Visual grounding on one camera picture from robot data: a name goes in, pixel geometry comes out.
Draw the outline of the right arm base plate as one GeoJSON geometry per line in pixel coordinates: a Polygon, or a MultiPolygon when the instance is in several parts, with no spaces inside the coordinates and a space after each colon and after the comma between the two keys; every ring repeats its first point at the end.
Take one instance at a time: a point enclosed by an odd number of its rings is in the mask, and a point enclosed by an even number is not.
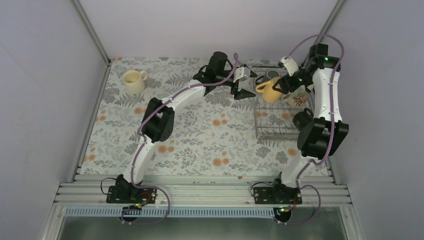
{"type": "Polygon", "coordinates": [[[284,187],[274,189],[271,186],[253,188],[254,202],[257,205],[301,205],[302,194],[299,188],[284,187]]]}

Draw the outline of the yellow mug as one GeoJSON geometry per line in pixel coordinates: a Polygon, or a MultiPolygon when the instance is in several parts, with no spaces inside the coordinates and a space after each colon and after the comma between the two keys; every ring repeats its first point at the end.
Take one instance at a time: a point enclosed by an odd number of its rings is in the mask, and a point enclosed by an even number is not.
{"type": "Polygon", "coordinates": [[[283,95],[280,91],[273,89],[273,86],[279,79],[280,77],[274,77],[256,86],[255,91],[262,95],[265,102],[274,104],[283,95]]]}

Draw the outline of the cream ribbed mug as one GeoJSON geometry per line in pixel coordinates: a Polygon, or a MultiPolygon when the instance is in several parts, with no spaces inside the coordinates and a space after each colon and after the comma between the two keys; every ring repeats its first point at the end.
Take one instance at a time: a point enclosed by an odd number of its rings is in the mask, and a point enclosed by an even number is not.
{"type": "Polygon", "coordinates": [[[129,70],[122,76],[124,86],[129,94],[140,94],[145,90],[145,80],[149,74],[145,70],[129,70]]]}

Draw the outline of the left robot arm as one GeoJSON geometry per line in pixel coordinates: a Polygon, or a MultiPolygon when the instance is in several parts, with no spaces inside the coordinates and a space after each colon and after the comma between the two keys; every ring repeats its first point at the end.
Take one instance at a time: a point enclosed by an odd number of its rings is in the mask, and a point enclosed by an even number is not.
{"type": "Polygon", "coordinates": [[[110,197],[124,199],[131,203],[139,197],[139,189],[146,171],[146,163],[161,142],[165,142],[172,134],[176,113],[195,100],[209,94],[218,86],[230,88],[230,94],[235,100],[255,97],[255,93],[246,89],[239,89],[239,82],[257,77],[247,65],[242,64],[238,54],[233,55],[234,64],[228,56],[216,51],[192,77],[183,88],[176,93],[158,99],[153,97],[147,105],[145,115],[136,133],[140,136],[140,144],[129,166],[116,178],[110,197]]]}

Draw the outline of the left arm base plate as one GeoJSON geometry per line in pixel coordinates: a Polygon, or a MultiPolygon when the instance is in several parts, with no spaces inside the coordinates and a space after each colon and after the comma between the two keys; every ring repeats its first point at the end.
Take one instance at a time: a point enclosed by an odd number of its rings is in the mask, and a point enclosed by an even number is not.
{"type": "Polygon", "coordinates": [[[124,192],[118,186],[110,186],[106,196],[108,204],[154,204],[157,190],[154,188],[132,188],[124,192]]]}

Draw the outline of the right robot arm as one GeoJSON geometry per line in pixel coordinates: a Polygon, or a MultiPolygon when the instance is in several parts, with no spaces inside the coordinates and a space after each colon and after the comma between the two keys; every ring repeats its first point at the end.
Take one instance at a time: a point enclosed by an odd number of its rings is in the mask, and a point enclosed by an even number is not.
{"type": "Polygon", "coordinates": [[[298,160],[292,162],[288,173],[280,172],[273,180],[270,196],[275,203],[300,203],[300,179],[306,170],[319,166],[332,156],[349,132],[343,123],[338,106],[338,82],[341,57],[328,55],[328,45],[317,43],[309,48],[306,63],[297,67],[291,57],[279,65],[287,74],[272,84],[272,89],[284,95],[293,94],[300,87],[314,92],[313,110],[305,108],[293,117],[298,129],[298,160]]]}

